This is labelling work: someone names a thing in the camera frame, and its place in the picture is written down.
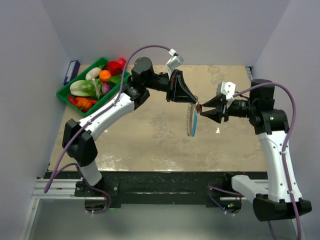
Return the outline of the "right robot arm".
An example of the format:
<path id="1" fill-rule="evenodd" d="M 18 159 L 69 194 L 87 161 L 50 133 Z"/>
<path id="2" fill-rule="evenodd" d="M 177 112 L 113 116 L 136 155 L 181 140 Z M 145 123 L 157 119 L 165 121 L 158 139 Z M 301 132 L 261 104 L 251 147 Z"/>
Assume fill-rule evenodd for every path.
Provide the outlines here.
<path id="1" fill-rule="evenodd" d="M 294 121 L 287 114 L 275 109 L 276 83 L 254 79 L 248 90 L 247 100 L 236 99 L 236 85 L 221 82 L 216 96 L 206 103 L 208 111 L 201 116 L 217 123 L 229 117 L 248 118 L 263 148 L 267 164 L 268 188 L 257 185 L 247 175 L 236 175 L 223 183 L 223 192 L 230 197 L 237 193 L 252 203 L 256 218 L 261 222 L 293 219 L 312 211 L 312 204 L 302 197 L 297 185 L 290 156 L 289 137 Z"/>

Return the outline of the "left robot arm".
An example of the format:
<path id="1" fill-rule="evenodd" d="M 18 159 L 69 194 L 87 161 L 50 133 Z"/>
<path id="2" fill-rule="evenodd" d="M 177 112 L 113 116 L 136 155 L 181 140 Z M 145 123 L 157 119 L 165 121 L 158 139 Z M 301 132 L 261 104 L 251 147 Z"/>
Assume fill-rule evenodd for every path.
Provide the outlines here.
<path id="1" fill-rule="evenodd" d="M 183 72 L 177 69 L 180 65 L 177 61 L 177 56 L 172 57 L 167 65 L 168 72 L 156 73 L 148 57 L 138 58 L 120 96 L 91 116 L 79 121 L 70 119 L 65 124 L 62 145 L 70 143 L 66 153 L 79 166 L 82 178 L 87 181 L 85 189 L 92 196 L 99 196 L 104 190 L 102 174 L 96 164 L 98 150 L 95 141 L 117 120 L 144 104 L 150 97 L 150 89 L 164 92 L 167 102 L 197 103 L 197 97 L 184 81 Z"/>

